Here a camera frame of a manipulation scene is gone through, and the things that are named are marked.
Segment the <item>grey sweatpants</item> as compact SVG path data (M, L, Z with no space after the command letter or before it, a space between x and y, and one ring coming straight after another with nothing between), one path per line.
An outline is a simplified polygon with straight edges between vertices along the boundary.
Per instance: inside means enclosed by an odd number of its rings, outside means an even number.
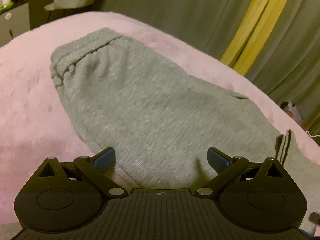
M115 172L132 187L196 190L216 173L215 147L251 162L277 158L319 212L319 165L249 98L188 75L142 42L101 29L57 47L50 73L77 136L111 146Z

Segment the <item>pink plush bed blanket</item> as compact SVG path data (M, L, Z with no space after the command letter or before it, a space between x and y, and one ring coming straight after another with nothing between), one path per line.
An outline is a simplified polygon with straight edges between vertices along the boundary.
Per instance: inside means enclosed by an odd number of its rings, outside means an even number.
M293 130L303 154L319 163L319 146L267 95L217 59L179 39L115 12L68 16L28 31L1 48L1 224L16 223L14 199L48 156L89 155L76 136L50 77L50 56L62 44L101 28L135 38L188 74L250 98L280 132Z

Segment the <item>grey-green curtain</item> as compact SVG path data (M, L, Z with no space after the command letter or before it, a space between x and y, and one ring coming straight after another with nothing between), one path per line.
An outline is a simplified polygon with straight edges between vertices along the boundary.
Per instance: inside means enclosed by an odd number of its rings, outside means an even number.
M251 0L96 0L220 60ZM287 0L258 57L244 75L275 103L296 103L303 127L319 132L319 0Z

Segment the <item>grey cabinet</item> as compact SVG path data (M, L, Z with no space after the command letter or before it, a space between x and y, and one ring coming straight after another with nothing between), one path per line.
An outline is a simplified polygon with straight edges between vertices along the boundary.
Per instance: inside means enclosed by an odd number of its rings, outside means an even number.
M1 47L30 30L29 3L25 0L1 0Z

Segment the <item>yellow curtain stripe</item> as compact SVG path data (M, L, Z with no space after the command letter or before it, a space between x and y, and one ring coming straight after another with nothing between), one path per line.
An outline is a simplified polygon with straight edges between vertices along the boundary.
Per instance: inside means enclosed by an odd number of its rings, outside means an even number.
M287 0L251 0L220 61L244 76L272 33Z

